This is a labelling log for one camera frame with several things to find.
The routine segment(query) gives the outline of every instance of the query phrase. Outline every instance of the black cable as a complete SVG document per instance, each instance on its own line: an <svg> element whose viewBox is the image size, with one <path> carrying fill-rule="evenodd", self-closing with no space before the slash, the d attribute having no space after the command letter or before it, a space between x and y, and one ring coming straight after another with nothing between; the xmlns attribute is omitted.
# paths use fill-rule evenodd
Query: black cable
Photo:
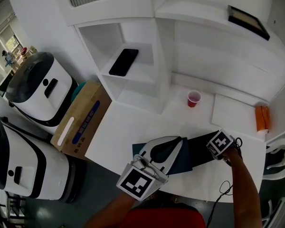
<svg viewBox="0 0 285 228"><path fill-rule="evenodd" d="M227 191L222 192L222 191L221 191L221 188L222 188L222 186L223 186L223 184L224 184L225 182L228 182L229 188L227 189ZM231 196L231 195L232 195L232 194L228 194L228 193L230 192L230 190L231 190L232 187L233 187L233 185L230 185L230 182L229 182L228 180L224 181L224 182L221 184L221 186L220 186L220 188L219 188L219 192L221 193L221 195L220 195L220 197L215 201L215 203L214 203L214 205L213 205L213 208L212 208L211 214L210 214L210 216L209 216L209 219L208 219L208 223L207 223L206 228L208 228L209 225L210 225L210 222L211 222L211 220L212 220L212 216L213 216L213 213L214 213L214 209L215 209L216 204L217 204L218 201L221 199L221 197L223 197L224 195L228 195L228 196Z"/></svg>

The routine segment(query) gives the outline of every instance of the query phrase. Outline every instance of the white marker cube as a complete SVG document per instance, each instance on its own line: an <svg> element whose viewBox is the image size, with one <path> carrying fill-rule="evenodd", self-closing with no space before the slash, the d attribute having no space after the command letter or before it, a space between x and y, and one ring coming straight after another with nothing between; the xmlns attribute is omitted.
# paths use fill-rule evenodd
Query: white marker cube
<svg viewBox="0 0 285 228"><path fill-rule="evenodd" d="M213 157L217 157L222 154L231 144L233 139L224 129L219 132L208 142L207 147L212 153Z"/></svg>

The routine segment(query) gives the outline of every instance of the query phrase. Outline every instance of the dark blue cloth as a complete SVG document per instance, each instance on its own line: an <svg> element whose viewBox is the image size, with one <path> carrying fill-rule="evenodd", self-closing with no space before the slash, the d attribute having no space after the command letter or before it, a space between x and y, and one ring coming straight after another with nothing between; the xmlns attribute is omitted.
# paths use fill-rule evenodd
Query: dark blue cloth
<svg viewBox="0 0 285 228"><path fill-rule="evenodd" d="M189 140L187 138L183 138L183 144L180 152L168 172L168 175L188 172L195 166L214 160L206 145L217 132L218 131ZM145 143L133 144L133 156L139 154L139 151L144 147L144 145Z"/></svg>

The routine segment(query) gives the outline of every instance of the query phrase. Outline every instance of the orange object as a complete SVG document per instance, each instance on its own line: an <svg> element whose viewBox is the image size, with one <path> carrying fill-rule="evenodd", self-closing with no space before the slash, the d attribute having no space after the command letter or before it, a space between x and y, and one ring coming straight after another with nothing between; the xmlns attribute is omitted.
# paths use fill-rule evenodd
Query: orange object
<svg viewBox="0 0 285 228"><path fill-rule="evenodd" d="M256 124L258 132L270 129L270 114L267 106L258 106L256 108Z"/></svg>

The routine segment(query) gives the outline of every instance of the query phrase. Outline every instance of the window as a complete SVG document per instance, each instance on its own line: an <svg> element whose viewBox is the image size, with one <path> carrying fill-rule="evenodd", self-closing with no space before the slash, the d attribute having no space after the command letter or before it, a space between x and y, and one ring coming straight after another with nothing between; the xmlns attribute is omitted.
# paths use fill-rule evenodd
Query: window
<svg viewBox="0 0 285 228"><path fill-rule="evenodd" d="M13 52L13 50L19 45L19 42L15 38L15 36L12 36L6 43L6 47L9 51Z"/></svg>
<svg viewBox="0 0 285 228"><path fill-rule="evenodd" d="M18 42L17 38L15 36L12 36L6 43L6 47L8 50L14 54L15 58L21 56L21 50L23 49L22 45Z"/></svg>

